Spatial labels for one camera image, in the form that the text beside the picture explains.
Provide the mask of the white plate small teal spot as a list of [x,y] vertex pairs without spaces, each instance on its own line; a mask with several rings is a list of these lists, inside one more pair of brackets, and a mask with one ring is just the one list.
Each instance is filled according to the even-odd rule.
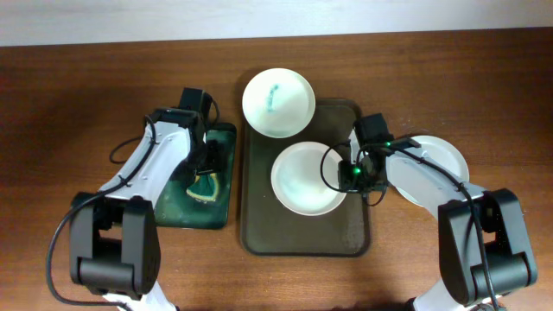
[[[396,144],[411,154],[445,169],[457,181],[469,180],[467,162],[451,143],[436,136],[412,136]],[[438,206],[461,200],[454,183],[437,170],[395,151],[385,159],[388,182],[411,203],[436,215]]]

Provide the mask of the green and yellow sponge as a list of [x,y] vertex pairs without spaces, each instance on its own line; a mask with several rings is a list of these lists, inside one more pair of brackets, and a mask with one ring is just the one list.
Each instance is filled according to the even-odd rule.
[[219,191],[220,186],[216,173],[196,175],[194,183],[186,189],[189,197],[202,202],[216,201]]

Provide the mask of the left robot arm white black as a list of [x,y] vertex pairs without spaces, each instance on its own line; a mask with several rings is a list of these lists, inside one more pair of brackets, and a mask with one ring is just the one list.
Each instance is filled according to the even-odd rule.
[[70,277],[100,305],[121,310],[174,310],[157,281],[161,247],[155,207],[171,180],[184,187],[219,171],[209,113],[217,108],[200,89],[183,90],[174,108],[145,118],[144,134],[130,158],[97,193],[72,203]]

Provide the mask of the large brown serving tray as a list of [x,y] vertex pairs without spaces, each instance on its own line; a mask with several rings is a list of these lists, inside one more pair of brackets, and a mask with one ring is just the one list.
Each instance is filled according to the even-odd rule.
[[258,256],[359,257],[371,244],[370,208],[349,194],[332,212],[315,217],[293,213],[280,203],[270,182],[277,156],[294,143],[327,146],[345,141],[361,109],[351,99],[316,101],[308,127],[289,138],[270,138],[250,125],[243,132],[240,238]]

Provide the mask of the small dark green tray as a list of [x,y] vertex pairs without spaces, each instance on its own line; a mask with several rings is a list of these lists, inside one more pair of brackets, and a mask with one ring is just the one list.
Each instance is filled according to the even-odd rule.
[[156,203],[156,223],[163,227],[218,230],[227,224],[237,129],[234,124],[217,124],[207,140],[218,143],[222,169],[217,172],[220,191],[214,202],[189,197],[186,189],[194,183],[195,168],[177,169],[169,178]]

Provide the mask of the white plate large teal stain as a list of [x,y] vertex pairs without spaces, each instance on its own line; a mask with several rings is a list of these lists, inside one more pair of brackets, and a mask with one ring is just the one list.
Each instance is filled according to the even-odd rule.
[[273,192],[294,213],[309,217],[330,213],[346,198],[336,190],[341,161],[338,152],[323,143],[295,143],[272,165]]

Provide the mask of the white plate teal streak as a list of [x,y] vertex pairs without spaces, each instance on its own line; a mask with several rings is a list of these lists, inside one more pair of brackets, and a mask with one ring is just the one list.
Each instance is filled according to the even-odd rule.
[[242,110],[247,123],[259,134],[287,138],[304,130],[315,114],[312,86],[299,73],[271,68],[246,85]]

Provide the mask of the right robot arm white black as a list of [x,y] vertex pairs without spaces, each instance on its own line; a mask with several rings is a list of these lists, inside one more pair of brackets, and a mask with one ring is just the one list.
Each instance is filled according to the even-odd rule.
[[408,310],[499,310],[499,297],[530,287],[537,265],[518,197],[452,173],[410,137],[396,139],[381,114],[353,122],[351,156],[338,167],[339,190],[397,187],[438,222],[440,280],[409,299]]

